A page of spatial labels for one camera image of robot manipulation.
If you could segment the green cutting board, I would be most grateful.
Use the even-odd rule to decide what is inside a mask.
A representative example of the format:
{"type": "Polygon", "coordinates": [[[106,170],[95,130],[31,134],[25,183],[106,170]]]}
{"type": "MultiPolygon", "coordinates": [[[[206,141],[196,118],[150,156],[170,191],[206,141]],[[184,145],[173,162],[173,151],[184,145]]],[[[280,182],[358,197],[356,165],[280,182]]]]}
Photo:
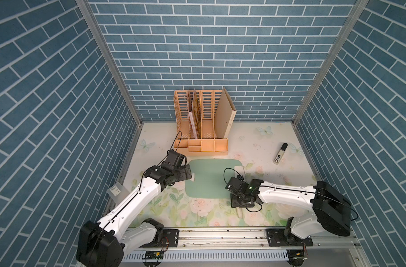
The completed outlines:
{"type": "Polygon", "coordinates": [[[191,198],[228,199],[226,183],[237,174],[245,175],[242,163],[234,159],[198,159],[189,165],[193,179],[185,181],[185,190],[191,198]]]}

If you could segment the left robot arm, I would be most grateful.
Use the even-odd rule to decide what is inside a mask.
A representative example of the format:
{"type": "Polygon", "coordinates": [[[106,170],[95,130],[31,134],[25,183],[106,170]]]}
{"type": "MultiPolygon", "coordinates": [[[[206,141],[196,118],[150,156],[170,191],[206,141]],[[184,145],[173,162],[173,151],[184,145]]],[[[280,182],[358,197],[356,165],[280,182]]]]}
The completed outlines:
{"type": "Polygon", "coordinates": [[[129,226],[165,188],[191,178],[188,164],[172,168],[162,164],[147,169],[140,184],[111,212],[81,227],[77,260],[86,267],[117,267],[124,255],[143,245],[161,246],[162,223],[149,218],[134,229],[129,226]]]}

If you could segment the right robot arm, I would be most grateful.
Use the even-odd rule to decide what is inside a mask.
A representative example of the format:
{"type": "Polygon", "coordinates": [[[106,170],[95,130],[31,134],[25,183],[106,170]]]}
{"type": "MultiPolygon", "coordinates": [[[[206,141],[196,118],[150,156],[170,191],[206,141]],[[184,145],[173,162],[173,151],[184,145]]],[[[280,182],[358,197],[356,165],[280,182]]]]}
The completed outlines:
{"type": "Polygon", "coordinates": [[[351,202],[328,183],[314,186],[286,186],[260,179],[245,182],[241,176],[231,177],[225,189],[230,192],[233,208],[253,208],[255,204],[274,203],[305,210],[300,216],[290,216],[283,236],[289,241],[302,241],[327,231],[339,237],[351,234],[351,202]]]}

